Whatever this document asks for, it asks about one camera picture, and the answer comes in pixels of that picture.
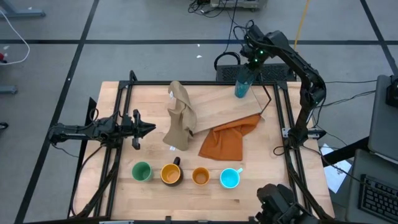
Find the orange towel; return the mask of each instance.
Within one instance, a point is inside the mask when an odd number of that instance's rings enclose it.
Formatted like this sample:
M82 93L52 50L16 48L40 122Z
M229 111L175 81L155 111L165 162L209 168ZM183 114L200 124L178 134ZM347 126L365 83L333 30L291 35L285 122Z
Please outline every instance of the orange towel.
M221 161L241 161L242 138L256 128L260 118L259 114L255 114L211 129L201 145L199 156Z

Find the mug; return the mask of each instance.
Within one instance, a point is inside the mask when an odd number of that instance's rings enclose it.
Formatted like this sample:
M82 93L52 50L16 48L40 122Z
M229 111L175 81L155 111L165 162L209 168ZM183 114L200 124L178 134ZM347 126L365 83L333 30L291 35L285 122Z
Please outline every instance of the mug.
M233 189L238 186L241 178L239 173L242 172L243 169L240 168L238 170L234 170L232 168L227 168L221 172L220 175L220 183L226 189Z
M183 172L180 168L180 161L181 159L176 157L172 164L166 164L163 166L160 172L160 177L165 185L174 187L181 183L183 179Z
M210 173L206 168L198 167L192 173L192 180L197 185L205 185L210 180Z
M131 171L132 177L140 182L152 180L154 173L152 167L146 162L138 162Z

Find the green mug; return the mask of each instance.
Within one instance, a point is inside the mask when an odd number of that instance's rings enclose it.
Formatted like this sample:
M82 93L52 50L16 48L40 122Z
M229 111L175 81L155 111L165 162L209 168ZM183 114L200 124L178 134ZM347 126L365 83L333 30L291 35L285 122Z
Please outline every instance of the green mug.
M152 167L146 162L138 162L132 168L132 177L140 182L147 182L152 180L154 172Z

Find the mug handle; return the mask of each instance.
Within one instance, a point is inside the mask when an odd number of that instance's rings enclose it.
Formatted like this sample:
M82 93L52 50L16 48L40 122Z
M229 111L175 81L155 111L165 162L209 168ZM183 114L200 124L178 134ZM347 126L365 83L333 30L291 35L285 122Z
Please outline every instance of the mug handle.
M177 166L179 166L180 165L180 162L181 162L181 159L177 156L175 159L174 159L174 164L175 165L177 165Z

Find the tan cloth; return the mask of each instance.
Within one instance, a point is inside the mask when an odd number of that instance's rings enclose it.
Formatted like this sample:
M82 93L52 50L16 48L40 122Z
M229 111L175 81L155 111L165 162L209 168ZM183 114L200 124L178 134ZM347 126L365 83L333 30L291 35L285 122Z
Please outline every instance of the tan cloth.
M188 139L192 138L192 130L197 125L197 115L192 109L187 90L180 82L173 81L168 91L173 91L176 102L174 109L168 109L171 124L163 142L185 151L188 149Z
M261 116L255 114L210 130L201 145L199 156L220 161L243 159L243 136L256 128Z

